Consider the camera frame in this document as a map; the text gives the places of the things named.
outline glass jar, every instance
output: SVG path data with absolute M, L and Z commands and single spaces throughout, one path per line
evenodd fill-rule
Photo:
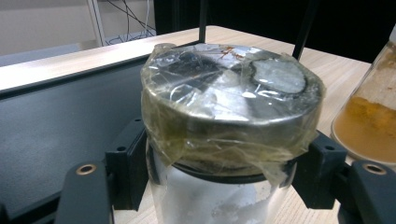
M 147 158 L 159 224 L 273 223 L 296 168 L 287 163 L 287 178 L 272 185 L 263 174 L 213 176 L 177 163 L 166 167 L 151 147 Z
M 271 223 L 317 136 L 320 78 L 288 55 L 160 45 L 142 68 L 160 223 Z

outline black plastic bracket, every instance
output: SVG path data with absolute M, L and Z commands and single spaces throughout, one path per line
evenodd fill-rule
M 88 161 L 69 170 L 64 181 L 55 223 L 114 223 L 106 168 L 102 162 Z
M 347 151 L 332 139 L 319 133 L 309 145 L 309 151 L 297 159 L 292 185 L 306 207 L 332 209 L 334 196 L 330 186 L 335 174 L 344 168 Z
M 0 203 L 0 223 L 8 223 L 9 217 L 7 210 L 2 203 Z
M 57 192 L 44 200 L 29 205 L 29 207 L 9 216 L 9 222 L 5 223 L 51 223 L 55 219 L 60 195 L 61 193 Z
M 119 134 L 106 153 L 106 168 L 114 184 L 113 205 L 116 210 L 138 210 L 149 181 L 146 165 L 145 126 L 136 118 Z
M 348 184 L 349 172 L 350 166 L 345 163 L 344 169 L 333 177 L 330 193 L 341 204 L 338 212 L 340 224 L 363 223 L 355 197 Z
M 363 223 L 396 223 L 396 173 L 374 161 L 352 163 L 347 183 Z

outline white wall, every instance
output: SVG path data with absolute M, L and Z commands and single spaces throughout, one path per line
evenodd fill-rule
M 125 13 L 109 3 L 99 4 L 105 36 L 125 34 Z M 146 20 L 147 1 L 128 0 L 129 7 Z M 149 24 L 154 25 L 150 1 Z M 92 42 L 96 36 L 87 0 L 0 0 L 0 55 L 61 45 Z M 142 28 L 130 20 L 130 31 Z

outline metal screw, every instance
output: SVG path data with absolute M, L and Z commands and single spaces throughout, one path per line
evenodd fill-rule
M 95 170 L 96 170 L 95 165 L 85 164 L 85 165 L 78 167 L 78 169 L 76 170 L 76 173 L 78 175 L 89 175 L 89 174 L 93 173 Z
M 385 175 L 387 173 L 386 170 L 384 170 L 382 167 L 377 166 L 375 164 L 371 164 L 371 163 L 364 163 L 363 164 L 363 168 L 375 175 Z

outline wooden table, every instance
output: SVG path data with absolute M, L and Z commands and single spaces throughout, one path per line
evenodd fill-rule
M 50 78 L 68 76 L 79 71 L 150 54 L 153 47 L 159 43 L 181 45 L 197 39 L 198 30 L 192 29 L 29 63 L 0 67 L 0 91 Z M 275 53 L 285 52 L 289 55 L 291 55 L 294 47 L 288 43 L 218 26 L 207 27 L 206 43 L 251 46 Z M 358 86 L 370 64 L 313 49 L 304 49 L 300 62 L 320 76 L 327 88 L 318 129 L 330 135 L 332 120 L 350 93 Z M 339 204 L 336 204 L 333 210 L 307 209 L 296 191 L 290 188 L 278 211 L 276 223 L 338 223 L 338 206 Z M 116 211 L 115 219 L 116 223 L 157 223 L 149 186 L 139 212 Z

